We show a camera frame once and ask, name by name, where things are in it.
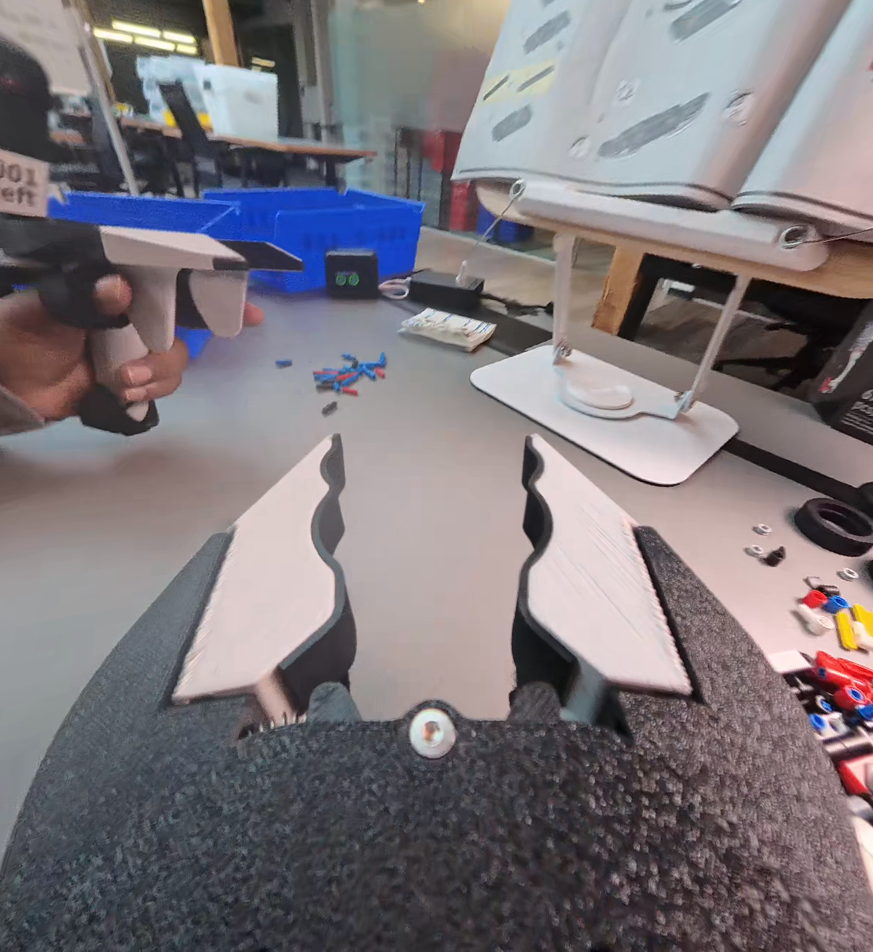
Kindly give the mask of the black office chair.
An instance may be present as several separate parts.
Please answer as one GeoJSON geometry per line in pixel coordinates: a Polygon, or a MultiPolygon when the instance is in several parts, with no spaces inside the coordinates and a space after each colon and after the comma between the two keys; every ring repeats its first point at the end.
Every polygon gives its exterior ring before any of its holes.
{"type": "Polygon", "coordinates": [[[188,163],[194,195],[223,187],[219,155],[201,125],[180,80],[160,82],[158,89],[180,133],[179,153],[188,163]]]}

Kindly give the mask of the clear bag of parts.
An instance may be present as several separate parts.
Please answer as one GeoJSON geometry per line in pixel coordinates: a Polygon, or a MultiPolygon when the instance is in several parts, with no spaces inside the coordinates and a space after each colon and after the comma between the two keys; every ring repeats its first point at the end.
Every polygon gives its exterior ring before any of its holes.
{"type": "Polygon", "coordinates": [[[495,336],[497,328],[495,322],[427,307],[404,319],[398,333],[472,353],[487,344],[495,336]]]}

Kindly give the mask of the toy instruction booklet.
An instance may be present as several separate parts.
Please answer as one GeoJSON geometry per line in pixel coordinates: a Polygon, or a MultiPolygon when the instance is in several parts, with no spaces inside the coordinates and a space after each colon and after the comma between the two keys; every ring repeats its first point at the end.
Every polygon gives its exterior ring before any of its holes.
{"type": "Polygon", "coordinates": [[[873,1],[514,2],[454,179],[873,244],[873,1]]]}

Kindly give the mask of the person's left hand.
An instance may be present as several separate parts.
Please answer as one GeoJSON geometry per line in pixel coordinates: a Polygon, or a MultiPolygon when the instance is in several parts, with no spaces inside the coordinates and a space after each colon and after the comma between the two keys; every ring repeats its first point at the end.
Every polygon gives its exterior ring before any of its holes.
{"type": "MultiPolygon", "coordinates": [[[[37,292],[0,299],[0,386],[41,422],[77,415],[95,384],[86,350],[85,332],[49,316],[37,292]]],[[[172,394],[188,363],[181,341],[166,352],[150,351],[123,363],[118,376],[121,404],[147,404],[172,394]]]]}

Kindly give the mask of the wooden post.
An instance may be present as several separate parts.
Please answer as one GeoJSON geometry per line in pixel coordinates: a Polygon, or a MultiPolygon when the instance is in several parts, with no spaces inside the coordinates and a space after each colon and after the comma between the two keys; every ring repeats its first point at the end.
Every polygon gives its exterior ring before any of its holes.
{"type": "Polygon", "coordinates": [[[638,292],[645,252],[636,246],[618,245],[602,285],[592,327],[618,336],[629,305],[638,292]]]}

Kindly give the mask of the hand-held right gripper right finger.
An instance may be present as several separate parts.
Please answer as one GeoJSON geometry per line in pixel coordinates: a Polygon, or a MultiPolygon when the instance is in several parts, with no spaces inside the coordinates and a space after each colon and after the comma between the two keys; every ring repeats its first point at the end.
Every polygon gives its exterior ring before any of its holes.
{"type": "Polygon", "coordinates": [[[694,678],[638,524],[540,435],[526,438],[512,628],[518,688],[546,684],[563,720],[624,725],[622,693],[694,698],[694,678]]]}

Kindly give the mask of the grey desk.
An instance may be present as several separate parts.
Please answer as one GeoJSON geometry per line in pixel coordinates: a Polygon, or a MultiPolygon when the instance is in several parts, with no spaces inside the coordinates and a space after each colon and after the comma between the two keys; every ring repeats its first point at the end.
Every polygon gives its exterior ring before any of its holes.
{"type": "Polygon", "coordinates": [[[647,525],[699,698],[509,720],[527,422],[384,308],[306,309],[208,349],[148,439],[0,446],[0,950],[873,950],[835,771],[717,599],[776,616],[740,518],[792,487],[569,449],[647,525]],[[310,372],[381,351],[322,417],[310,372]],[[171,692],[228,525],[330,432],[363,720],[240,739],[249,698],[171,692]]]}

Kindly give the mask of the pile of blue red pins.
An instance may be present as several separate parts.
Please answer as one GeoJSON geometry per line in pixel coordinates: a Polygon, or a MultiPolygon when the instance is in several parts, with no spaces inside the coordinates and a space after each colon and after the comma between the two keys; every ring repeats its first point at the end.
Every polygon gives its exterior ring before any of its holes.
{"type": "Polygon", "coordinates": [[[359,397],[361,381],[384,380],[387,366],[385,351],[369,360],[361,360],[355,354],[345,352],[340,357],[340,365],[312,370],[310,373],[314,392],[326,395],[326,400],[320,408],[321,416],[328,418],[334,415],[339,409],[342,397],[359,397]]]}

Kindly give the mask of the black power adapter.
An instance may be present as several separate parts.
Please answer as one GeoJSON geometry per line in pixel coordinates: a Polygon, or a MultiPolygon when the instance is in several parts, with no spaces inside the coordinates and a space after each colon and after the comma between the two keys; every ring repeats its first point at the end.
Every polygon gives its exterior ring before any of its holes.
{"type": "Polygon", "coordinates": [[[456,315],[468,315],[482,301],[485,281],[464,278],[432,269],[422,269],[409,277],[408,298],[423,307],[456,315]]]}

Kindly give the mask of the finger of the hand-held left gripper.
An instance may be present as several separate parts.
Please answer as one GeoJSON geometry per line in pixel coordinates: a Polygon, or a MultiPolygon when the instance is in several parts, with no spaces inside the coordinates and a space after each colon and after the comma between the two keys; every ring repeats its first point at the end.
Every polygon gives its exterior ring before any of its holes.
{"type": "Polygon", "coordinates": [[[303,272],[303,261],[286,250],[263,241],[218,240],[218,244],[240,256],[248,270],[303,272]]]}
{"type": "Polygon", "coordinates": [[[100,244],[106,260],[121,268],[250,269],[241,254],[202,233],[101,226],[100,244]]]}

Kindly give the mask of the white book stand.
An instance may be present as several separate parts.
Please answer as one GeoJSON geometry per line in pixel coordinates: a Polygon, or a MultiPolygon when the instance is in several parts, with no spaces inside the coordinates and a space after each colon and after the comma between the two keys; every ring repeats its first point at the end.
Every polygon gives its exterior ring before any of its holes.
{"type": "Polygon", "coordinates": [[[501,219],[554,233],[554,324],[550,344],[475,370],[472,385],[641,482],[685,482],[738,433],[730,415],[700,396],[753,280],[837,298],[873,298],[873,244],[859,236],[827,237],[791,221],[670,208],[537,178],[510,187],[482,180],[478,197],[501,219]],[[577,239],[734,277],[687,387],[671,389],[606,359],[573,354],[571,284],[577,239]]]}

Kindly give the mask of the wooden table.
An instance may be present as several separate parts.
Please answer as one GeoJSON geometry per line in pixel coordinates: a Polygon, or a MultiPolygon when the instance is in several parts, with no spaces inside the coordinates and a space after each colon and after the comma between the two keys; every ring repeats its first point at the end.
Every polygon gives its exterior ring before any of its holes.
{"type": "Polygon", "coordinates": [[[322,168],[323,182],[326,187],[340,189],[338,167],[355,161],[371,162],[378,153],[373,149],[356,149],[330,142],[303,138],[280,138],[276,142],[247,139],[230,135],[204,131],[203,136],[216,153],[224,149],[235,152],[240,157],[240,181],[247,187],[251,180],[251,157],[258,153],[271,153],[278,156],[303,157],[317,162],[322,168]]]}

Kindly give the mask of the pile of toy building pieces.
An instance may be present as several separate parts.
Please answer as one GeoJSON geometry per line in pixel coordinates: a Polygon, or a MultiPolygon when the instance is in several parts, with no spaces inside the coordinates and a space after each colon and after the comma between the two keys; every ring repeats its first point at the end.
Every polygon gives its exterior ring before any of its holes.
{"type": "Polygon", "coordinates": [[[769,655],[835,771],[873,892],[873,667],[824,651],[769,655]]]}

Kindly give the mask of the black box with green lights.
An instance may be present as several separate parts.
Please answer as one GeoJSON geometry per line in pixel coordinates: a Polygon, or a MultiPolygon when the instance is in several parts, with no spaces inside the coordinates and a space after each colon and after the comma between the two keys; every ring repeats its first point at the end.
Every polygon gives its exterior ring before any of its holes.
{"type": "Polygon", "coordinates": [[[371,248],[333,248],[324,255],[325,289],[337,300],[375,300],[381,292],[378,256],[371,248]]]}

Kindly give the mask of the wooden pillar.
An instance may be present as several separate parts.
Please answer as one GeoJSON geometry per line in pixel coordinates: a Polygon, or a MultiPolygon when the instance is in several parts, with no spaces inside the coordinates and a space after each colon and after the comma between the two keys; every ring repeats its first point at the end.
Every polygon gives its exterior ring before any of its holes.
{"type": "Polygon", "coordinates": [[[240,67],[230,2],[201,1],[210,48],[216,65],[240,67]]]}

